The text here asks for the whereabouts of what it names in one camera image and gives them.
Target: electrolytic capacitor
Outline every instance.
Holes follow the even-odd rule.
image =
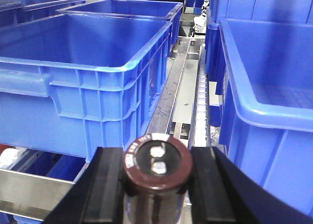
[[[124,157],[127,214],[132,224],[175,224],[179,220],[192,157],[167,134],[136,139]]]

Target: metal rail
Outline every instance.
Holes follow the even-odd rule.
[[[183,75],[188,50],[190,46],[190,37],[182,37],[177,56],[171,71],[168,74],[163,91],[160,95],[156,110],[149,123],[147,134],[164,133],[168,134],[172,124],[173,113],[175,110],[177,94],[179,92],[181,77]]]

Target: crate handle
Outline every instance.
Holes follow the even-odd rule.
[[[0,92],[49,97],[50,80],[50,74],[2,70],[0,71]]]

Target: black plastic part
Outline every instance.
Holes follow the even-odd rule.
[[[194,171],[189,182],[193,224],[236,223],[220,172],[209,147],[193,147]]]
[[[239,224],[313,224],[243,174],[218,148],[212,148]]]
[[[98,148],[78,182],[43,224],[122,224],[122,148]]]

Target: stacked blue crates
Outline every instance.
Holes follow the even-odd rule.
[[[9,23],[9,21],[12,21],[14,19],[14,22],[10,23],[17,24],[55,15],[55,11],[58,9],[83,4],[86,1],[87,0],[0,0],[0,26],[3,26],[1,25],[3,21]],[[15,5],[7,5],[7,9],[4,10],[2,9],[2,5],[5,2],[14,2]]]
[[[313,0],[211,0],[207,72],[220,143],[244,173],[313,217]]]
[[[13,21],[0,30],[0,142],[65,154],[46,176],[66,180],[78,168],[76,160],[65,166],[72,156],[89,162],[97,147],[126,148],[145,133],[182,7],[164,2],[142,16],[50,16],[84,2],[0,4]],[[0,215],[0,223],[11,221]]]
[[[170,27],[170,51],[171,47],[176,44],[178,39],[181,9],[181,2],[148,0],[102,0],[60,9],[57,11],[57,13],[170,21],[172,22]]]

